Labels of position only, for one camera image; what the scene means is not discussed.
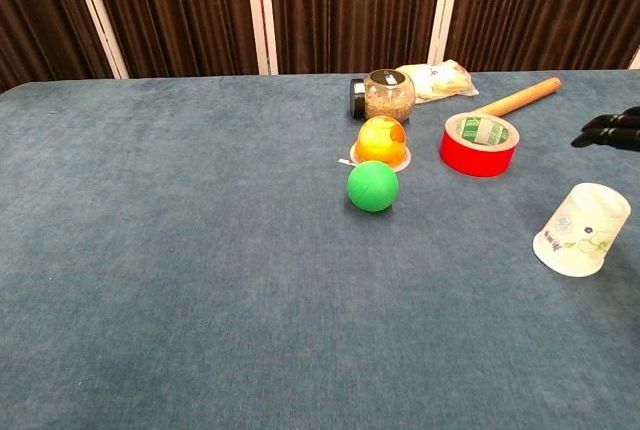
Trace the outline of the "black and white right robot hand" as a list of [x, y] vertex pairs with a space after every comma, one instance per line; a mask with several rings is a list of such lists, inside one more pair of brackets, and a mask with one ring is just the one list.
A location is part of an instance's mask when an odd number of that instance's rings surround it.
[[622, 113], [606, 114], [585, 124], [581, 133], [571, 142], [575, 148], [604, 145], [616, 149], [639, 151], [639, 107]]

